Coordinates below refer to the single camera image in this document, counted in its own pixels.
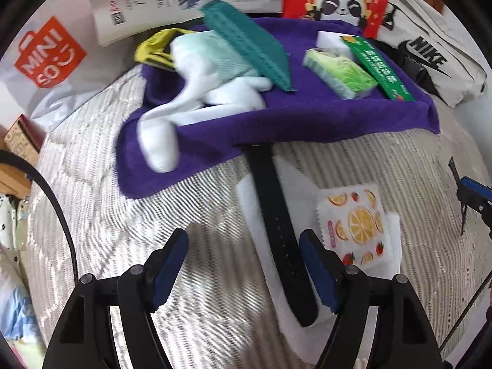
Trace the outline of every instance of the black watch strap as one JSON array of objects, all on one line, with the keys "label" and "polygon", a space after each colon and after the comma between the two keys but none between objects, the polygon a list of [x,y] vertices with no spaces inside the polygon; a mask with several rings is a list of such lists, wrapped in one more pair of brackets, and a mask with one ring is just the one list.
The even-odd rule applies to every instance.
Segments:
[{"label": "black watch strap", "polygon": [[302,326],[313,324],[318,306],[297,243],[270,144],[245,145],[242,150],[254,179],[270,250],[287,303]]}]

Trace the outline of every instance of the nike swoosh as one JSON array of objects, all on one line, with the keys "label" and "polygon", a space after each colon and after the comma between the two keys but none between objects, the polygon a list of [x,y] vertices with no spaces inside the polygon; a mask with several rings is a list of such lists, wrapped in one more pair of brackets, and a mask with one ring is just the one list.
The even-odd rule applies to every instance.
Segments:
[{"label": "nike swoosh", "polygon": [[443,75],[446,75],[447,77],[451,78],[451,76],[449,76],[447,73],[441,71],[439,69],[439,67],[436,65],[436,64],[432,64],[430,63],[429,61],[426,61],[424,58],[422,58],[421,56],[419,55],[416,55],[414,53],[412,53],[411,51],[408,50],[408,47],[407,47],[407,43],[409,42],[410,40],[405,40],[403,42],[401,42],[399,45],[398,45],[398,50],[400,51],[404,51],[405,53],[407,53],[408,55],[410,55],[412,57],[412,59],[414,59],[417,63],[421,64],[421,65],[424,65],[424,66],[427,66],[429,68],[432,68],[434,70],[436,70],[437,72],[440,72],[442,73]]}]

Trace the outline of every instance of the red logo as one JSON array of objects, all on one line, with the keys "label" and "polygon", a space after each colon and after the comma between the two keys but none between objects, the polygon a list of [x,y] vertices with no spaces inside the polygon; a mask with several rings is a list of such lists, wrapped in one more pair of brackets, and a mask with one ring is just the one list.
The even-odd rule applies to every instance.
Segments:
[{"label": "red logo", "polygon": [[27,32],[19,43],[19,52],[15,67],[40,88],[59,85],[87,55],[55,17],[38,33]]}]

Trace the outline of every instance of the black cable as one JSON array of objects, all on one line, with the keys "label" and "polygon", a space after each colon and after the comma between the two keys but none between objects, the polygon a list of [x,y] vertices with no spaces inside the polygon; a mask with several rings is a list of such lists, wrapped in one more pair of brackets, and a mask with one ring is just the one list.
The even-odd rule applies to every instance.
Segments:
[{"label": "black cable", "polygon": [[77,282],[79,281],[79,271],[77,268],[77,256],[75,254],[75,246],[73,245],[72,235],[70,234],[70,229],[68,229],[68,224],[66,223],[65,216],[63,215],[62,207],[60,207],[60,203],[58,202],[53,190],[51,190],[50,185],[33,165],[31,165],[21,157],[10,153],[9,151],[0,150],[0,164],[7,164],[24,172],[38,184],[41,190],[43,190],[44,194],[46,194],[46,197],[48,197],[48,199],[50,200],[51,205],[55,209],[58,220],[60,221],[63,233],[65,233],[66,242],[68,243],[68,249],[70,250],[70,257],[72,260],[73,279],[75,284],[77,284]]},{"label": "black cable", "polygon": [[478,298],[478,296],[483,291],[483,289],[485,288],[485,286],[490,282],[490,279],[492,279],[492,271],[490,271],[490,273],[487,275],[487,277],[485,278],[485,280],[482,282],[482,284],[478,288],[477,292],[473,295],[472,299],[470,300],[470,302],[468,303],[468,305],[465,307],[463,313],[459,316],[457,322],[451,328],[451,331],[449,331],[448,335],[446,336],[446,338],[442,342],[441,346],[439,347],[439,352],[441,352],[442,349],[446,346],[446,344],[448,343],[449,339],[451,338],[451,336],[453,335],[453,333],[456,331],[456,329],[458,328],[459,324],[462,322],[462,320],[464,319],[465,315],[470,310],[470,308],[473,305],[473,303],[475,302],[475,300]]}]

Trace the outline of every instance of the cardboard box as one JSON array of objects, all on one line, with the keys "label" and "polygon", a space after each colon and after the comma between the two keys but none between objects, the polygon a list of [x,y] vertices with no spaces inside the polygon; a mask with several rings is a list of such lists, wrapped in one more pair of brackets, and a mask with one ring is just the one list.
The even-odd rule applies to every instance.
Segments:
[{"label": "cardboard box", "polygon": [[36,166],[44,136],[20,115],[4,137],[9,151]]}]

